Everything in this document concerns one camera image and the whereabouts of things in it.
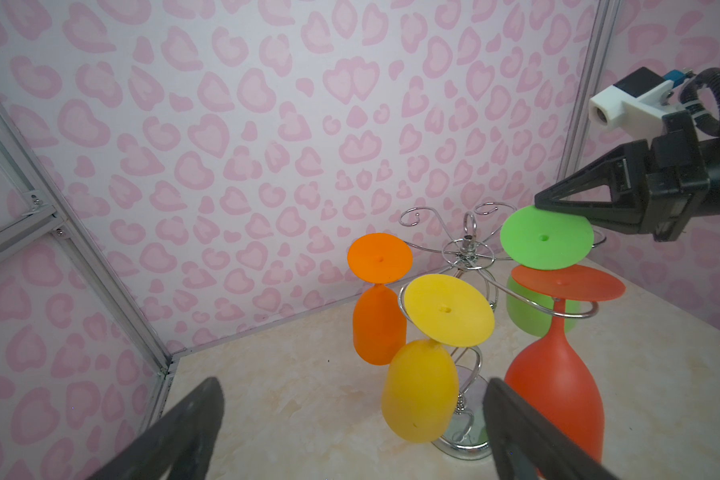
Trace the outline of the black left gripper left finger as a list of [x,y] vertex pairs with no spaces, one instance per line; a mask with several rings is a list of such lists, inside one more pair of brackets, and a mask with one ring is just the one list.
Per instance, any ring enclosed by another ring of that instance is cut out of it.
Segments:
[[222,425],[223,390],[208,377],[93,479],[204,479]]

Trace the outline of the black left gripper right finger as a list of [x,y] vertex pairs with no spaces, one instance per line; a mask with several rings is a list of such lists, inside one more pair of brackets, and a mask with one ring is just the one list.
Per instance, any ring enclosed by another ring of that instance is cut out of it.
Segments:
[[488,381],[483,415],[500,479],[616,480],[499,378]]

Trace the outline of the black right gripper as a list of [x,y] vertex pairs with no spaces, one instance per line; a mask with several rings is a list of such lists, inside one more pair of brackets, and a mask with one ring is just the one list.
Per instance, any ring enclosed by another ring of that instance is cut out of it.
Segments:
[[695,217],[720,215],[720,137],[699,140],[686,112],[662,121],[650,154],[645,140],[622,144],[537,193],[534,206],[657,242],[677,240]]

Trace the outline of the red plastic wine glass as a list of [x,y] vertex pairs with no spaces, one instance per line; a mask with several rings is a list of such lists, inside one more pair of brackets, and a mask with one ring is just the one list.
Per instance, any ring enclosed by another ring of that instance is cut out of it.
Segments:
[[616,277],[588,266],[536,270],[518,266],[512,278],[553,298],[551,326],[511,363],[505,382],[594,460],[602,460],[605,413],[589,369],[568,343],[561,314],[566,302],[610,301],[626,287]]

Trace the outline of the green plastic wine glass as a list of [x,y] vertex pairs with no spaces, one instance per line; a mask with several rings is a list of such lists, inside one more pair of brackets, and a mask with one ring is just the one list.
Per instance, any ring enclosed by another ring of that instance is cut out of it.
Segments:
[[[551,271],[577,264],[591,251],[594,231],[590,222],[578,215],[562,214],[527,206],[512,213],[502,225],[500,242],[506,254],[521,266]],[[545,308],[552,309],[551,297],[529,290],[511,276],[510,291]],[[549,330],[551,314],[507,297],[509,318],[522,331],[542,337]]]

